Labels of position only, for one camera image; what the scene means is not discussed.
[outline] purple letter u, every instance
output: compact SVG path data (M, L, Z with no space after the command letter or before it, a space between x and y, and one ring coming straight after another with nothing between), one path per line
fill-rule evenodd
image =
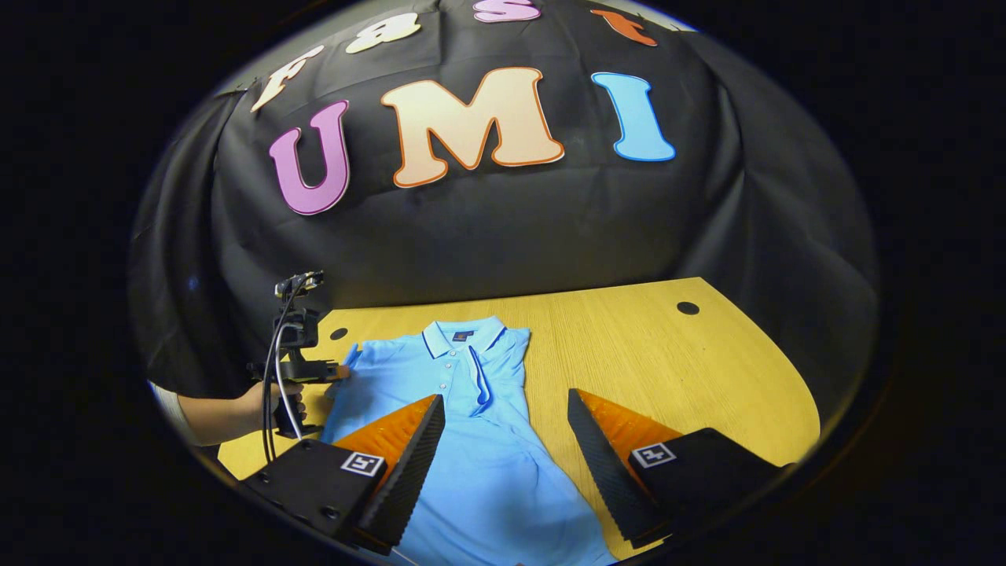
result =
M349 184L349 159L346 141L342 135L342 115L349 109L348 101L339 101L311 119L311 126L321 134L321 151L325 156L325 180L318 186L308 186L301 175L297 158L297 140L301 129L294 128L283 134L269 148L276 162L276 174L287 205L301 214L323 212L342 198Z

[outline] blue letter i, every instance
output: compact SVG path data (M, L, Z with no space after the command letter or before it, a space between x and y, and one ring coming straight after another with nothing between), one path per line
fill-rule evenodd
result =
M660 133L657 116L646 95L650 91L649 82L620 72L595 72L591 79L608 90L619 115L622 139L615 142L615 153L633 161L674 159L674 146Z

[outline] shirt sleeve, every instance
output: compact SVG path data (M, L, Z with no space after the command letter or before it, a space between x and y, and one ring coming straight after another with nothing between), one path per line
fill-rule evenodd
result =
M185 413L182 412L182 406L178 403L178 394L162 389L153 382L148 381L147 383L150 384L150 389L154 392L154 398L157 399L157 404L161 406L161 411L167 417L168 422L182 435L182 438L186 442L198 445L199 443L195 439L195 434L192 433L192 428L185 418Z

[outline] light blue polo shirt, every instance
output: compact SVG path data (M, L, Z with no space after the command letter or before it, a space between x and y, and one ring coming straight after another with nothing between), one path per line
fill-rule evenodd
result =
M321 435L328 443L420 399L444 396L444 433L396 547L420 566L617 562L594 511L528 421L530 336L495 317L433 323L422 335L353 345L344 363L350 377L329 389L335 402ZM408 564L394 553L380 558Z

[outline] black cloth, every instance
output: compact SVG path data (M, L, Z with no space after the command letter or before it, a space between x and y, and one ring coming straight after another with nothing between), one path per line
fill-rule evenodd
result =
M325 269L325 285L300 305L323 314L698 275L780 346L822 421L836 414L868 362L877 276L868 216L827 136L771 80L701 33L626 14L658 41L648 47L590 12L618 11L610 7L535 5L537 19L485 24L467 0L416 2L420 32L356 54L344 49L359 29L393 14L347 22L257 113L249 110L265 79L197 113L205 118L183 131L188 141L154 176L140 214L139 225L157 234L145 235L137 264L159 270L137 269L132 300L145 308L137 321L148 326L141 345L151 369L173 368L164 383L235 391L243 364L265 359L278 308L273 287L309 269ZM433 79L468 103L486 72L505 66L542 72L542 111L565 155L497 165L492 129L476 169L434 140L447 175L394 185L397 122L380 97ZM673 160L616 154L618 116L591 80L600 71L650 82ZM329 210L298 214L284 201L270 145L301 128L304 181L321 182L325 165L309 122L339 100L350 102L342 118L347 192ZM201 174L214 158L215 173Z

